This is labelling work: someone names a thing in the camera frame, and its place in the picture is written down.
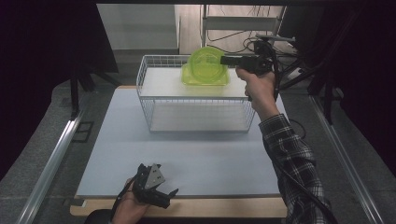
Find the wire basket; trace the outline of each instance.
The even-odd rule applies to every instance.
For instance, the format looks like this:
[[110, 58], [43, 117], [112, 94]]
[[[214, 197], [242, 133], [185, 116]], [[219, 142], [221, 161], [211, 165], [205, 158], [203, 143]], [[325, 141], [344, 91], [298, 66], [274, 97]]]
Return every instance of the wire basket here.
[[136, 89], [149, 130], [248, 132], [255, 112], [244, 94], [245, 83], [231, 78], [226, 87], [185, 86], [181, 67], [188, 59], [188, 55], [143, 57]]

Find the green plastic bowl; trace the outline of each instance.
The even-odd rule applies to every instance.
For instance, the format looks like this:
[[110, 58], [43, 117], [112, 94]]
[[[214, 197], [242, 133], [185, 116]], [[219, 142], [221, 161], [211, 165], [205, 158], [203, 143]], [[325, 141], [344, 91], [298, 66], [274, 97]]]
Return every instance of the green plastic bowl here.
[[224, 52], [204, 47], [196, 50], [183, 66], [182, 81], [187, 85], [227, 85], [229, 75], [227, 66], [220, 64]]

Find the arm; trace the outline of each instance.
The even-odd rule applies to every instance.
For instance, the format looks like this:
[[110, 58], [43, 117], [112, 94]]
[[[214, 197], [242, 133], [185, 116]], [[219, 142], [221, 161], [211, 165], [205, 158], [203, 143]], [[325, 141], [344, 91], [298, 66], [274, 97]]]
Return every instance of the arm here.
[[[259, 126], [267, 153], [273, 155], [291, 177], [330, 207], [324, 198], [311, 148], [294, 133], [285, 116], [277, 110], [273, 94], [275, 75], [270, 72], [257, 77], [240, 68], [236, 68], [236, 73], [246, 81], [245, 94], [251, 96], [252, 107], [262, 121]], [[288, 207], [287, 223], [328, 223], [312, 200], [281, 174], [277, 166], [275, 170], [279, 191]]]

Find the white table surface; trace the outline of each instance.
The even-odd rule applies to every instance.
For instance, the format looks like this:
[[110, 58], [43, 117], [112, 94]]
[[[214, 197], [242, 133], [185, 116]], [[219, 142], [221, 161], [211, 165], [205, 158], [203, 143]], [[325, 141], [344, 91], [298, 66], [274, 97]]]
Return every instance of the white table surface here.
[[[286, 115], [280, 96], [277, 105]], [[256, 115], [248, 133], [150, 133], [136, 89], [116, 89], [77, 196], [118, 195], [140, 163], [161, 164], [158, 190], [177, 197], [279, 195]]]

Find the metal rail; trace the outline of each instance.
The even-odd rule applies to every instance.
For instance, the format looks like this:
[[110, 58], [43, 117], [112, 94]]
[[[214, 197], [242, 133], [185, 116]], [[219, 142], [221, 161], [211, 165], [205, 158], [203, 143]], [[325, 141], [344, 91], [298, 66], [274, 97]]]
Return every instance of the metal rail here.
[[384, 223], [382, 217], [378, 213], [378, 209], [375, 205], [375, 201], [371, 196], [369, 190], [364, 185], [361, 177], [359, 176], [358, 172], [355, 169], [352, 161], [350, 160], [349, 156], [347, 155], [347, 150], [345, 149], [344, 145], [342, 144], [340, 138], [334, 127], [329, 125], [326, 118], [324, 117], [321, 108], [321, 104], [318, 101], [318, 97], [310, 96], [310, 100], [314, 105], [315, 111], [319, 117], [320, 123], [323, 125], [326, 134], [329, 136], [332, 147], [334, 148], [335, 154], [338, 157], [338, 160], [341, 162], [341, 165], [346, 172], [346, 176], [349, 179], [349, 183], [351, 184], [352, 188], [355, 190], [359, 201], [361, 202], [361, 206], [366, 213], [367, 217], [369, 218], [371, 223]]
[[48, 189], [50, 188], [50, 184], [52, 183], [53, 177], [55, 177], [56, 172], [58, 171], [59, 165], [64, 158], [64, 153], [66, 152], [73, 135], [81, 121], [81, 118], [85, 112], [86, 105], [89, 100], [89, 95], [84, 94], [80, 101], [80, 111], [78, 112], [76, 118], [74, 120], [69, 120], [64, 128], [64, 132], [59, 138], [58, 143], [53, 149], [51, 156], [49, 157], [49, 161], [44, 167], [41, 176], [38, 178], [35, 183], [35, 187], [30, 194], [28, 200], [26, 201], [25, 206], [23, 207], [16, 223], [29, 224], [32, 223], [35, 219], [35, 215], [37, 214], [38, 209], [40, 208], [41, 203], [44, 200], [44, 197], [47, 194]]

